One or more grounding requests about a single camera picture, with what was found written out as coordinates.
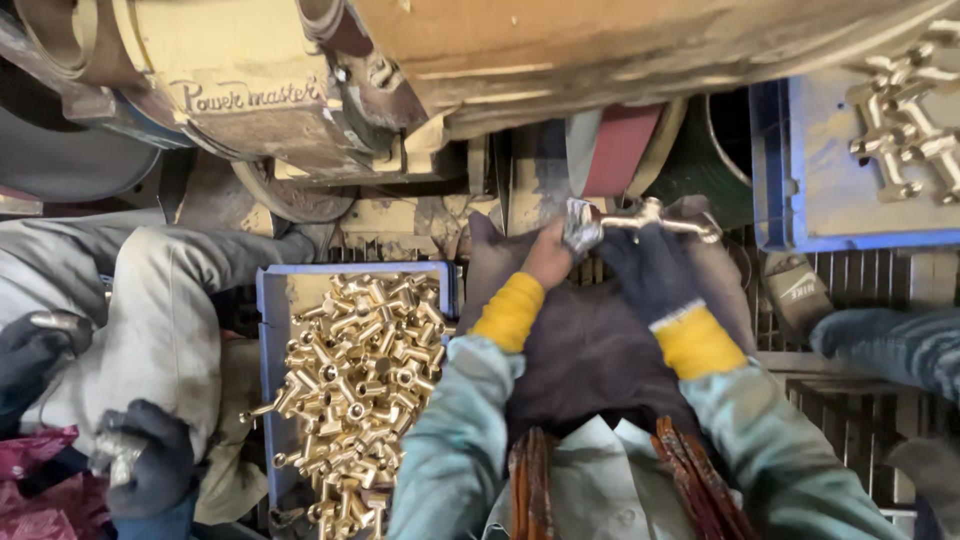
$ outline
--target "blue jeans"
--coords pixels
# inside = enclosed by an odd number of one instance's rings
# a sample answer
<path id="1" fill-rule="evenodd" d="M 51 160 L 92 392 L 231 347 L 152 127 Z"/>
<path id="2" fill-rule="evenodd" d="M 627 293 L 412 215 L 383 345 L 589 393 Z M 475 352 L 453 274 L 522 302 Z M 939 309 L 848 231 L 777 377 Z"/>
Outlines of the blue jeans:
<path id="1" fill-rule="evenodd" d="M 810 343 L 830 360 L 960 403 L 960 308 L 837 311 L 817 324 Z"/>

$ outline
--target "pulley wheel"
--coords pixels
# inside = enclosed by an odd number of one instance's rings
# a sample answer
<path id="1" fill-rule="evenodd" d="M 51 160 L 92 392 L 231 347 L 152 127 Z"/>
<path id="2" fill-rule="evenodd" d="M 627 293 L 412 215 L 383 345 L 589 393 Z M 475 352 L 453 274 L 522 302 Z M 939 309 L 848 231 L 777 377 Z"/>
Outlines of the pulley wheel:
<path id="1" fill-rule="evenodd" d="M 356 186 L 313 187 L 274 177 L 273 160 L 234 161 L 233 172 L 253 197 L 294 223 L 328 223 L 342 216 L 356 198 Z"/>

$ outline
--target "knee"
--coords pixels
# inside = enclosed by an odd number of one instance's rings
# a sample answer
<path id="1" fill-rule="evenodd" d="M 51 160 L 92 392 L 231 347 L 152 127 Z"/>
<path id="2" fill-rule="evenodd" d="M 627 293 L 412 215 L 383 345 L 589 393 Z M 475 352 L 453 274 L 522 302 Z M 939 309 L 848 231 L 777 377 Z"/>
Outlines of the knee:
<path id="1" fill-rule="evenodd" d="M 180 244 L 176 230 L 176 227 L 168 225 L 138 227 L 120 248 L 117 267 L 169 258 Z"/>

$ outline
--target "work glove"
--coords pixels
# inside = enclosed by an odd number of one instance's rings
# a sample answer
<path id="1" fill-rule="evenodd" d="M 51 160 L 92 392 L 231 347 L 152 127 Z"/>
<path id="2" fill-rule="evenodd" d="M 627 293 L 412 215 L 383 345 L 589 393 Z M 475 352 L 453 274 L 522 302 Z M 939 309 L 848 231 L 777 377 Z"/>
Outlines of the work glove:
<path id="1" fill-rule="evenodd" d="M 651 330 L 704 304 L 677 240 L 660 225 L 607 229 L 597 250 L 620 279 L 627 302 Z"/>
<path id="2" fill-rule="evenodd" d="M 83 320 L 68 311 L 55 313 Z M 43 328 L 32 320 L 48 314 L 45 311 L 27 313 L 0 331 L 0 387 L 35 385 L 63 353 L 73 352 L 73 339 L 68 331 Z M 87 333 L 86 346 L 91 333 L 92 330 Z"/>
<path id="3" fill-rule="evenodd" d="M 68 311 L 27 313 L 0 331 L 0 440 L 16 435 L 57 361 L 89 347 L 92 334 L 87 319 Z"/>
<path id="4" fill-rule="evenodd" d="M 663 362 L 681 380 L 742 367 L 746 357 L 707 306 L 673 234 L 651 223 L 606 231 L 598 248 L 627 302 L 663 350 Z"/>
<path id="5" fill-rule="evenodd" d="M 154 517 L 176 506 L 196 487 L 190 428 L 181 419 L 150 402 L 134 400 L 127 412 L 104 413 L 98 430 L 98 452 L 104 434 L 123 435 L 125 441 L 133 441 L 125 449 L 128 455 L 139 453 L 129 480 L 119 485 L 111 483 L 107 491 L 107 507 L 114 518 Z M 94 468 L 103 469 L 103 464 Z"/>

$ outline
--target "light blue jacket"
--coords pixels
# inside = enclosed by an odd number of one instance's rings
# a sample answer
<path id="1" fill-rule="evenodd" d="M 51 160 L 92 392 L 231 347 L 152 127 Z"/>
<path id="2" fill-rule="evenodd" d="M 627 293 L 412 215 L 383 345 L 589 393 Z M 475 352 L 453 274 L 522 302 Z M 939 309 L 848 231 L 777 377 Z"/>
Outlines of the light blue jacket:
<path id="1" fill-rule="evenodd" d="M 430 406 L 401 441 L 391 540 L 508 537 L 504 406 L 525 358 L 482 336 L 454 339 L 448 357 Z M 764 369 L 751 364 L 680 388 L 761 537 L 905 538 Z M 558 538 L 694 538 L 649 435 L 629 422 L 611 430 L 594 418 L 552 458 Z"/>

